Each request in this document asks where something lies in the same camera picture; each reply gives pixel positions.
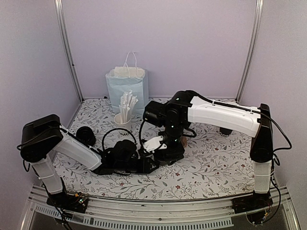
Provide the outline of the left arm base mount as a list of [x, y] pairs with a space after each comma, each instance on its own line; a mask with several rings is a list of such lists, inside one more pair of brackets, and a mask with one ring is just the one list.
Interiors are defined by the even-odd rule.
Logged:
[[58, 194], [47, 193], [47, 204], [63, 210], [85, 213], [88, 206], [88, 196], [82, 193], [69, 195], [65, 192]]

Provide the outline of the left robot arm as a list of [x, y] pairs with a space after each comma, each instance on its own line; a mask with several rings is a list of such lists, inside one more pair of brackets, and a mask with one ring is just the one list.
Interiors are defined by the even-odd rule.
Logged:
[[136, 140], [124, 139], [112, 148], [96, 149], [62, 126], [56, 114], [26, 124], [22, 131], [22, 142], [17, 149], [61, 208], [71, 204], [71, 197], [64, 192], [65, 185], [48, 156], [52, 151], [65, 154], [97, 175], [118, 174], [120, 171], [150, 174], [159, 167], [151, 157], [139, 154]]

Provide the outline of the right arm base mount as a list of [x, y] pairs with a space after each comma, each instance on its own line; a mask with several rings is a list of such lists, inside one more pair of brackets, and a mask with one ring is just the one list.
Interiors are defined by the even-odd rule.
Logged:
[[231, 201], [232, 209], [236, 214], [269, 207], [273, 204], [270, 192], [265, 194], [253, 192], [251, 195], [233, 198]]

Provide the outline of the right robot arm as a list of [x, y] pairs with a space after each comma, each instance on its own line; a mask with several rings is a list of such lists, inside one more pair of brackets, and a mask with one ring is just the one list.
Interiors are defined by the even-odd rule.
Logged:
[[254, 162], [255, 185], [248, 205], [258, 209], [266, 202], [273, 160], [272, 119], [268, 105], [239, 106], [205, 98], [192, 90], [178, 91], [166, 103], [149, 102], [144, 108], [143, 122], [165, 128], [159, 136], [140, 143], [145, 153], [152, 153], [158, 161], [165, 162], [183, 158], [181, 138], [192, 123], [217, 126], [224, 135], [238, 131], [251, 137], [250, 158]]

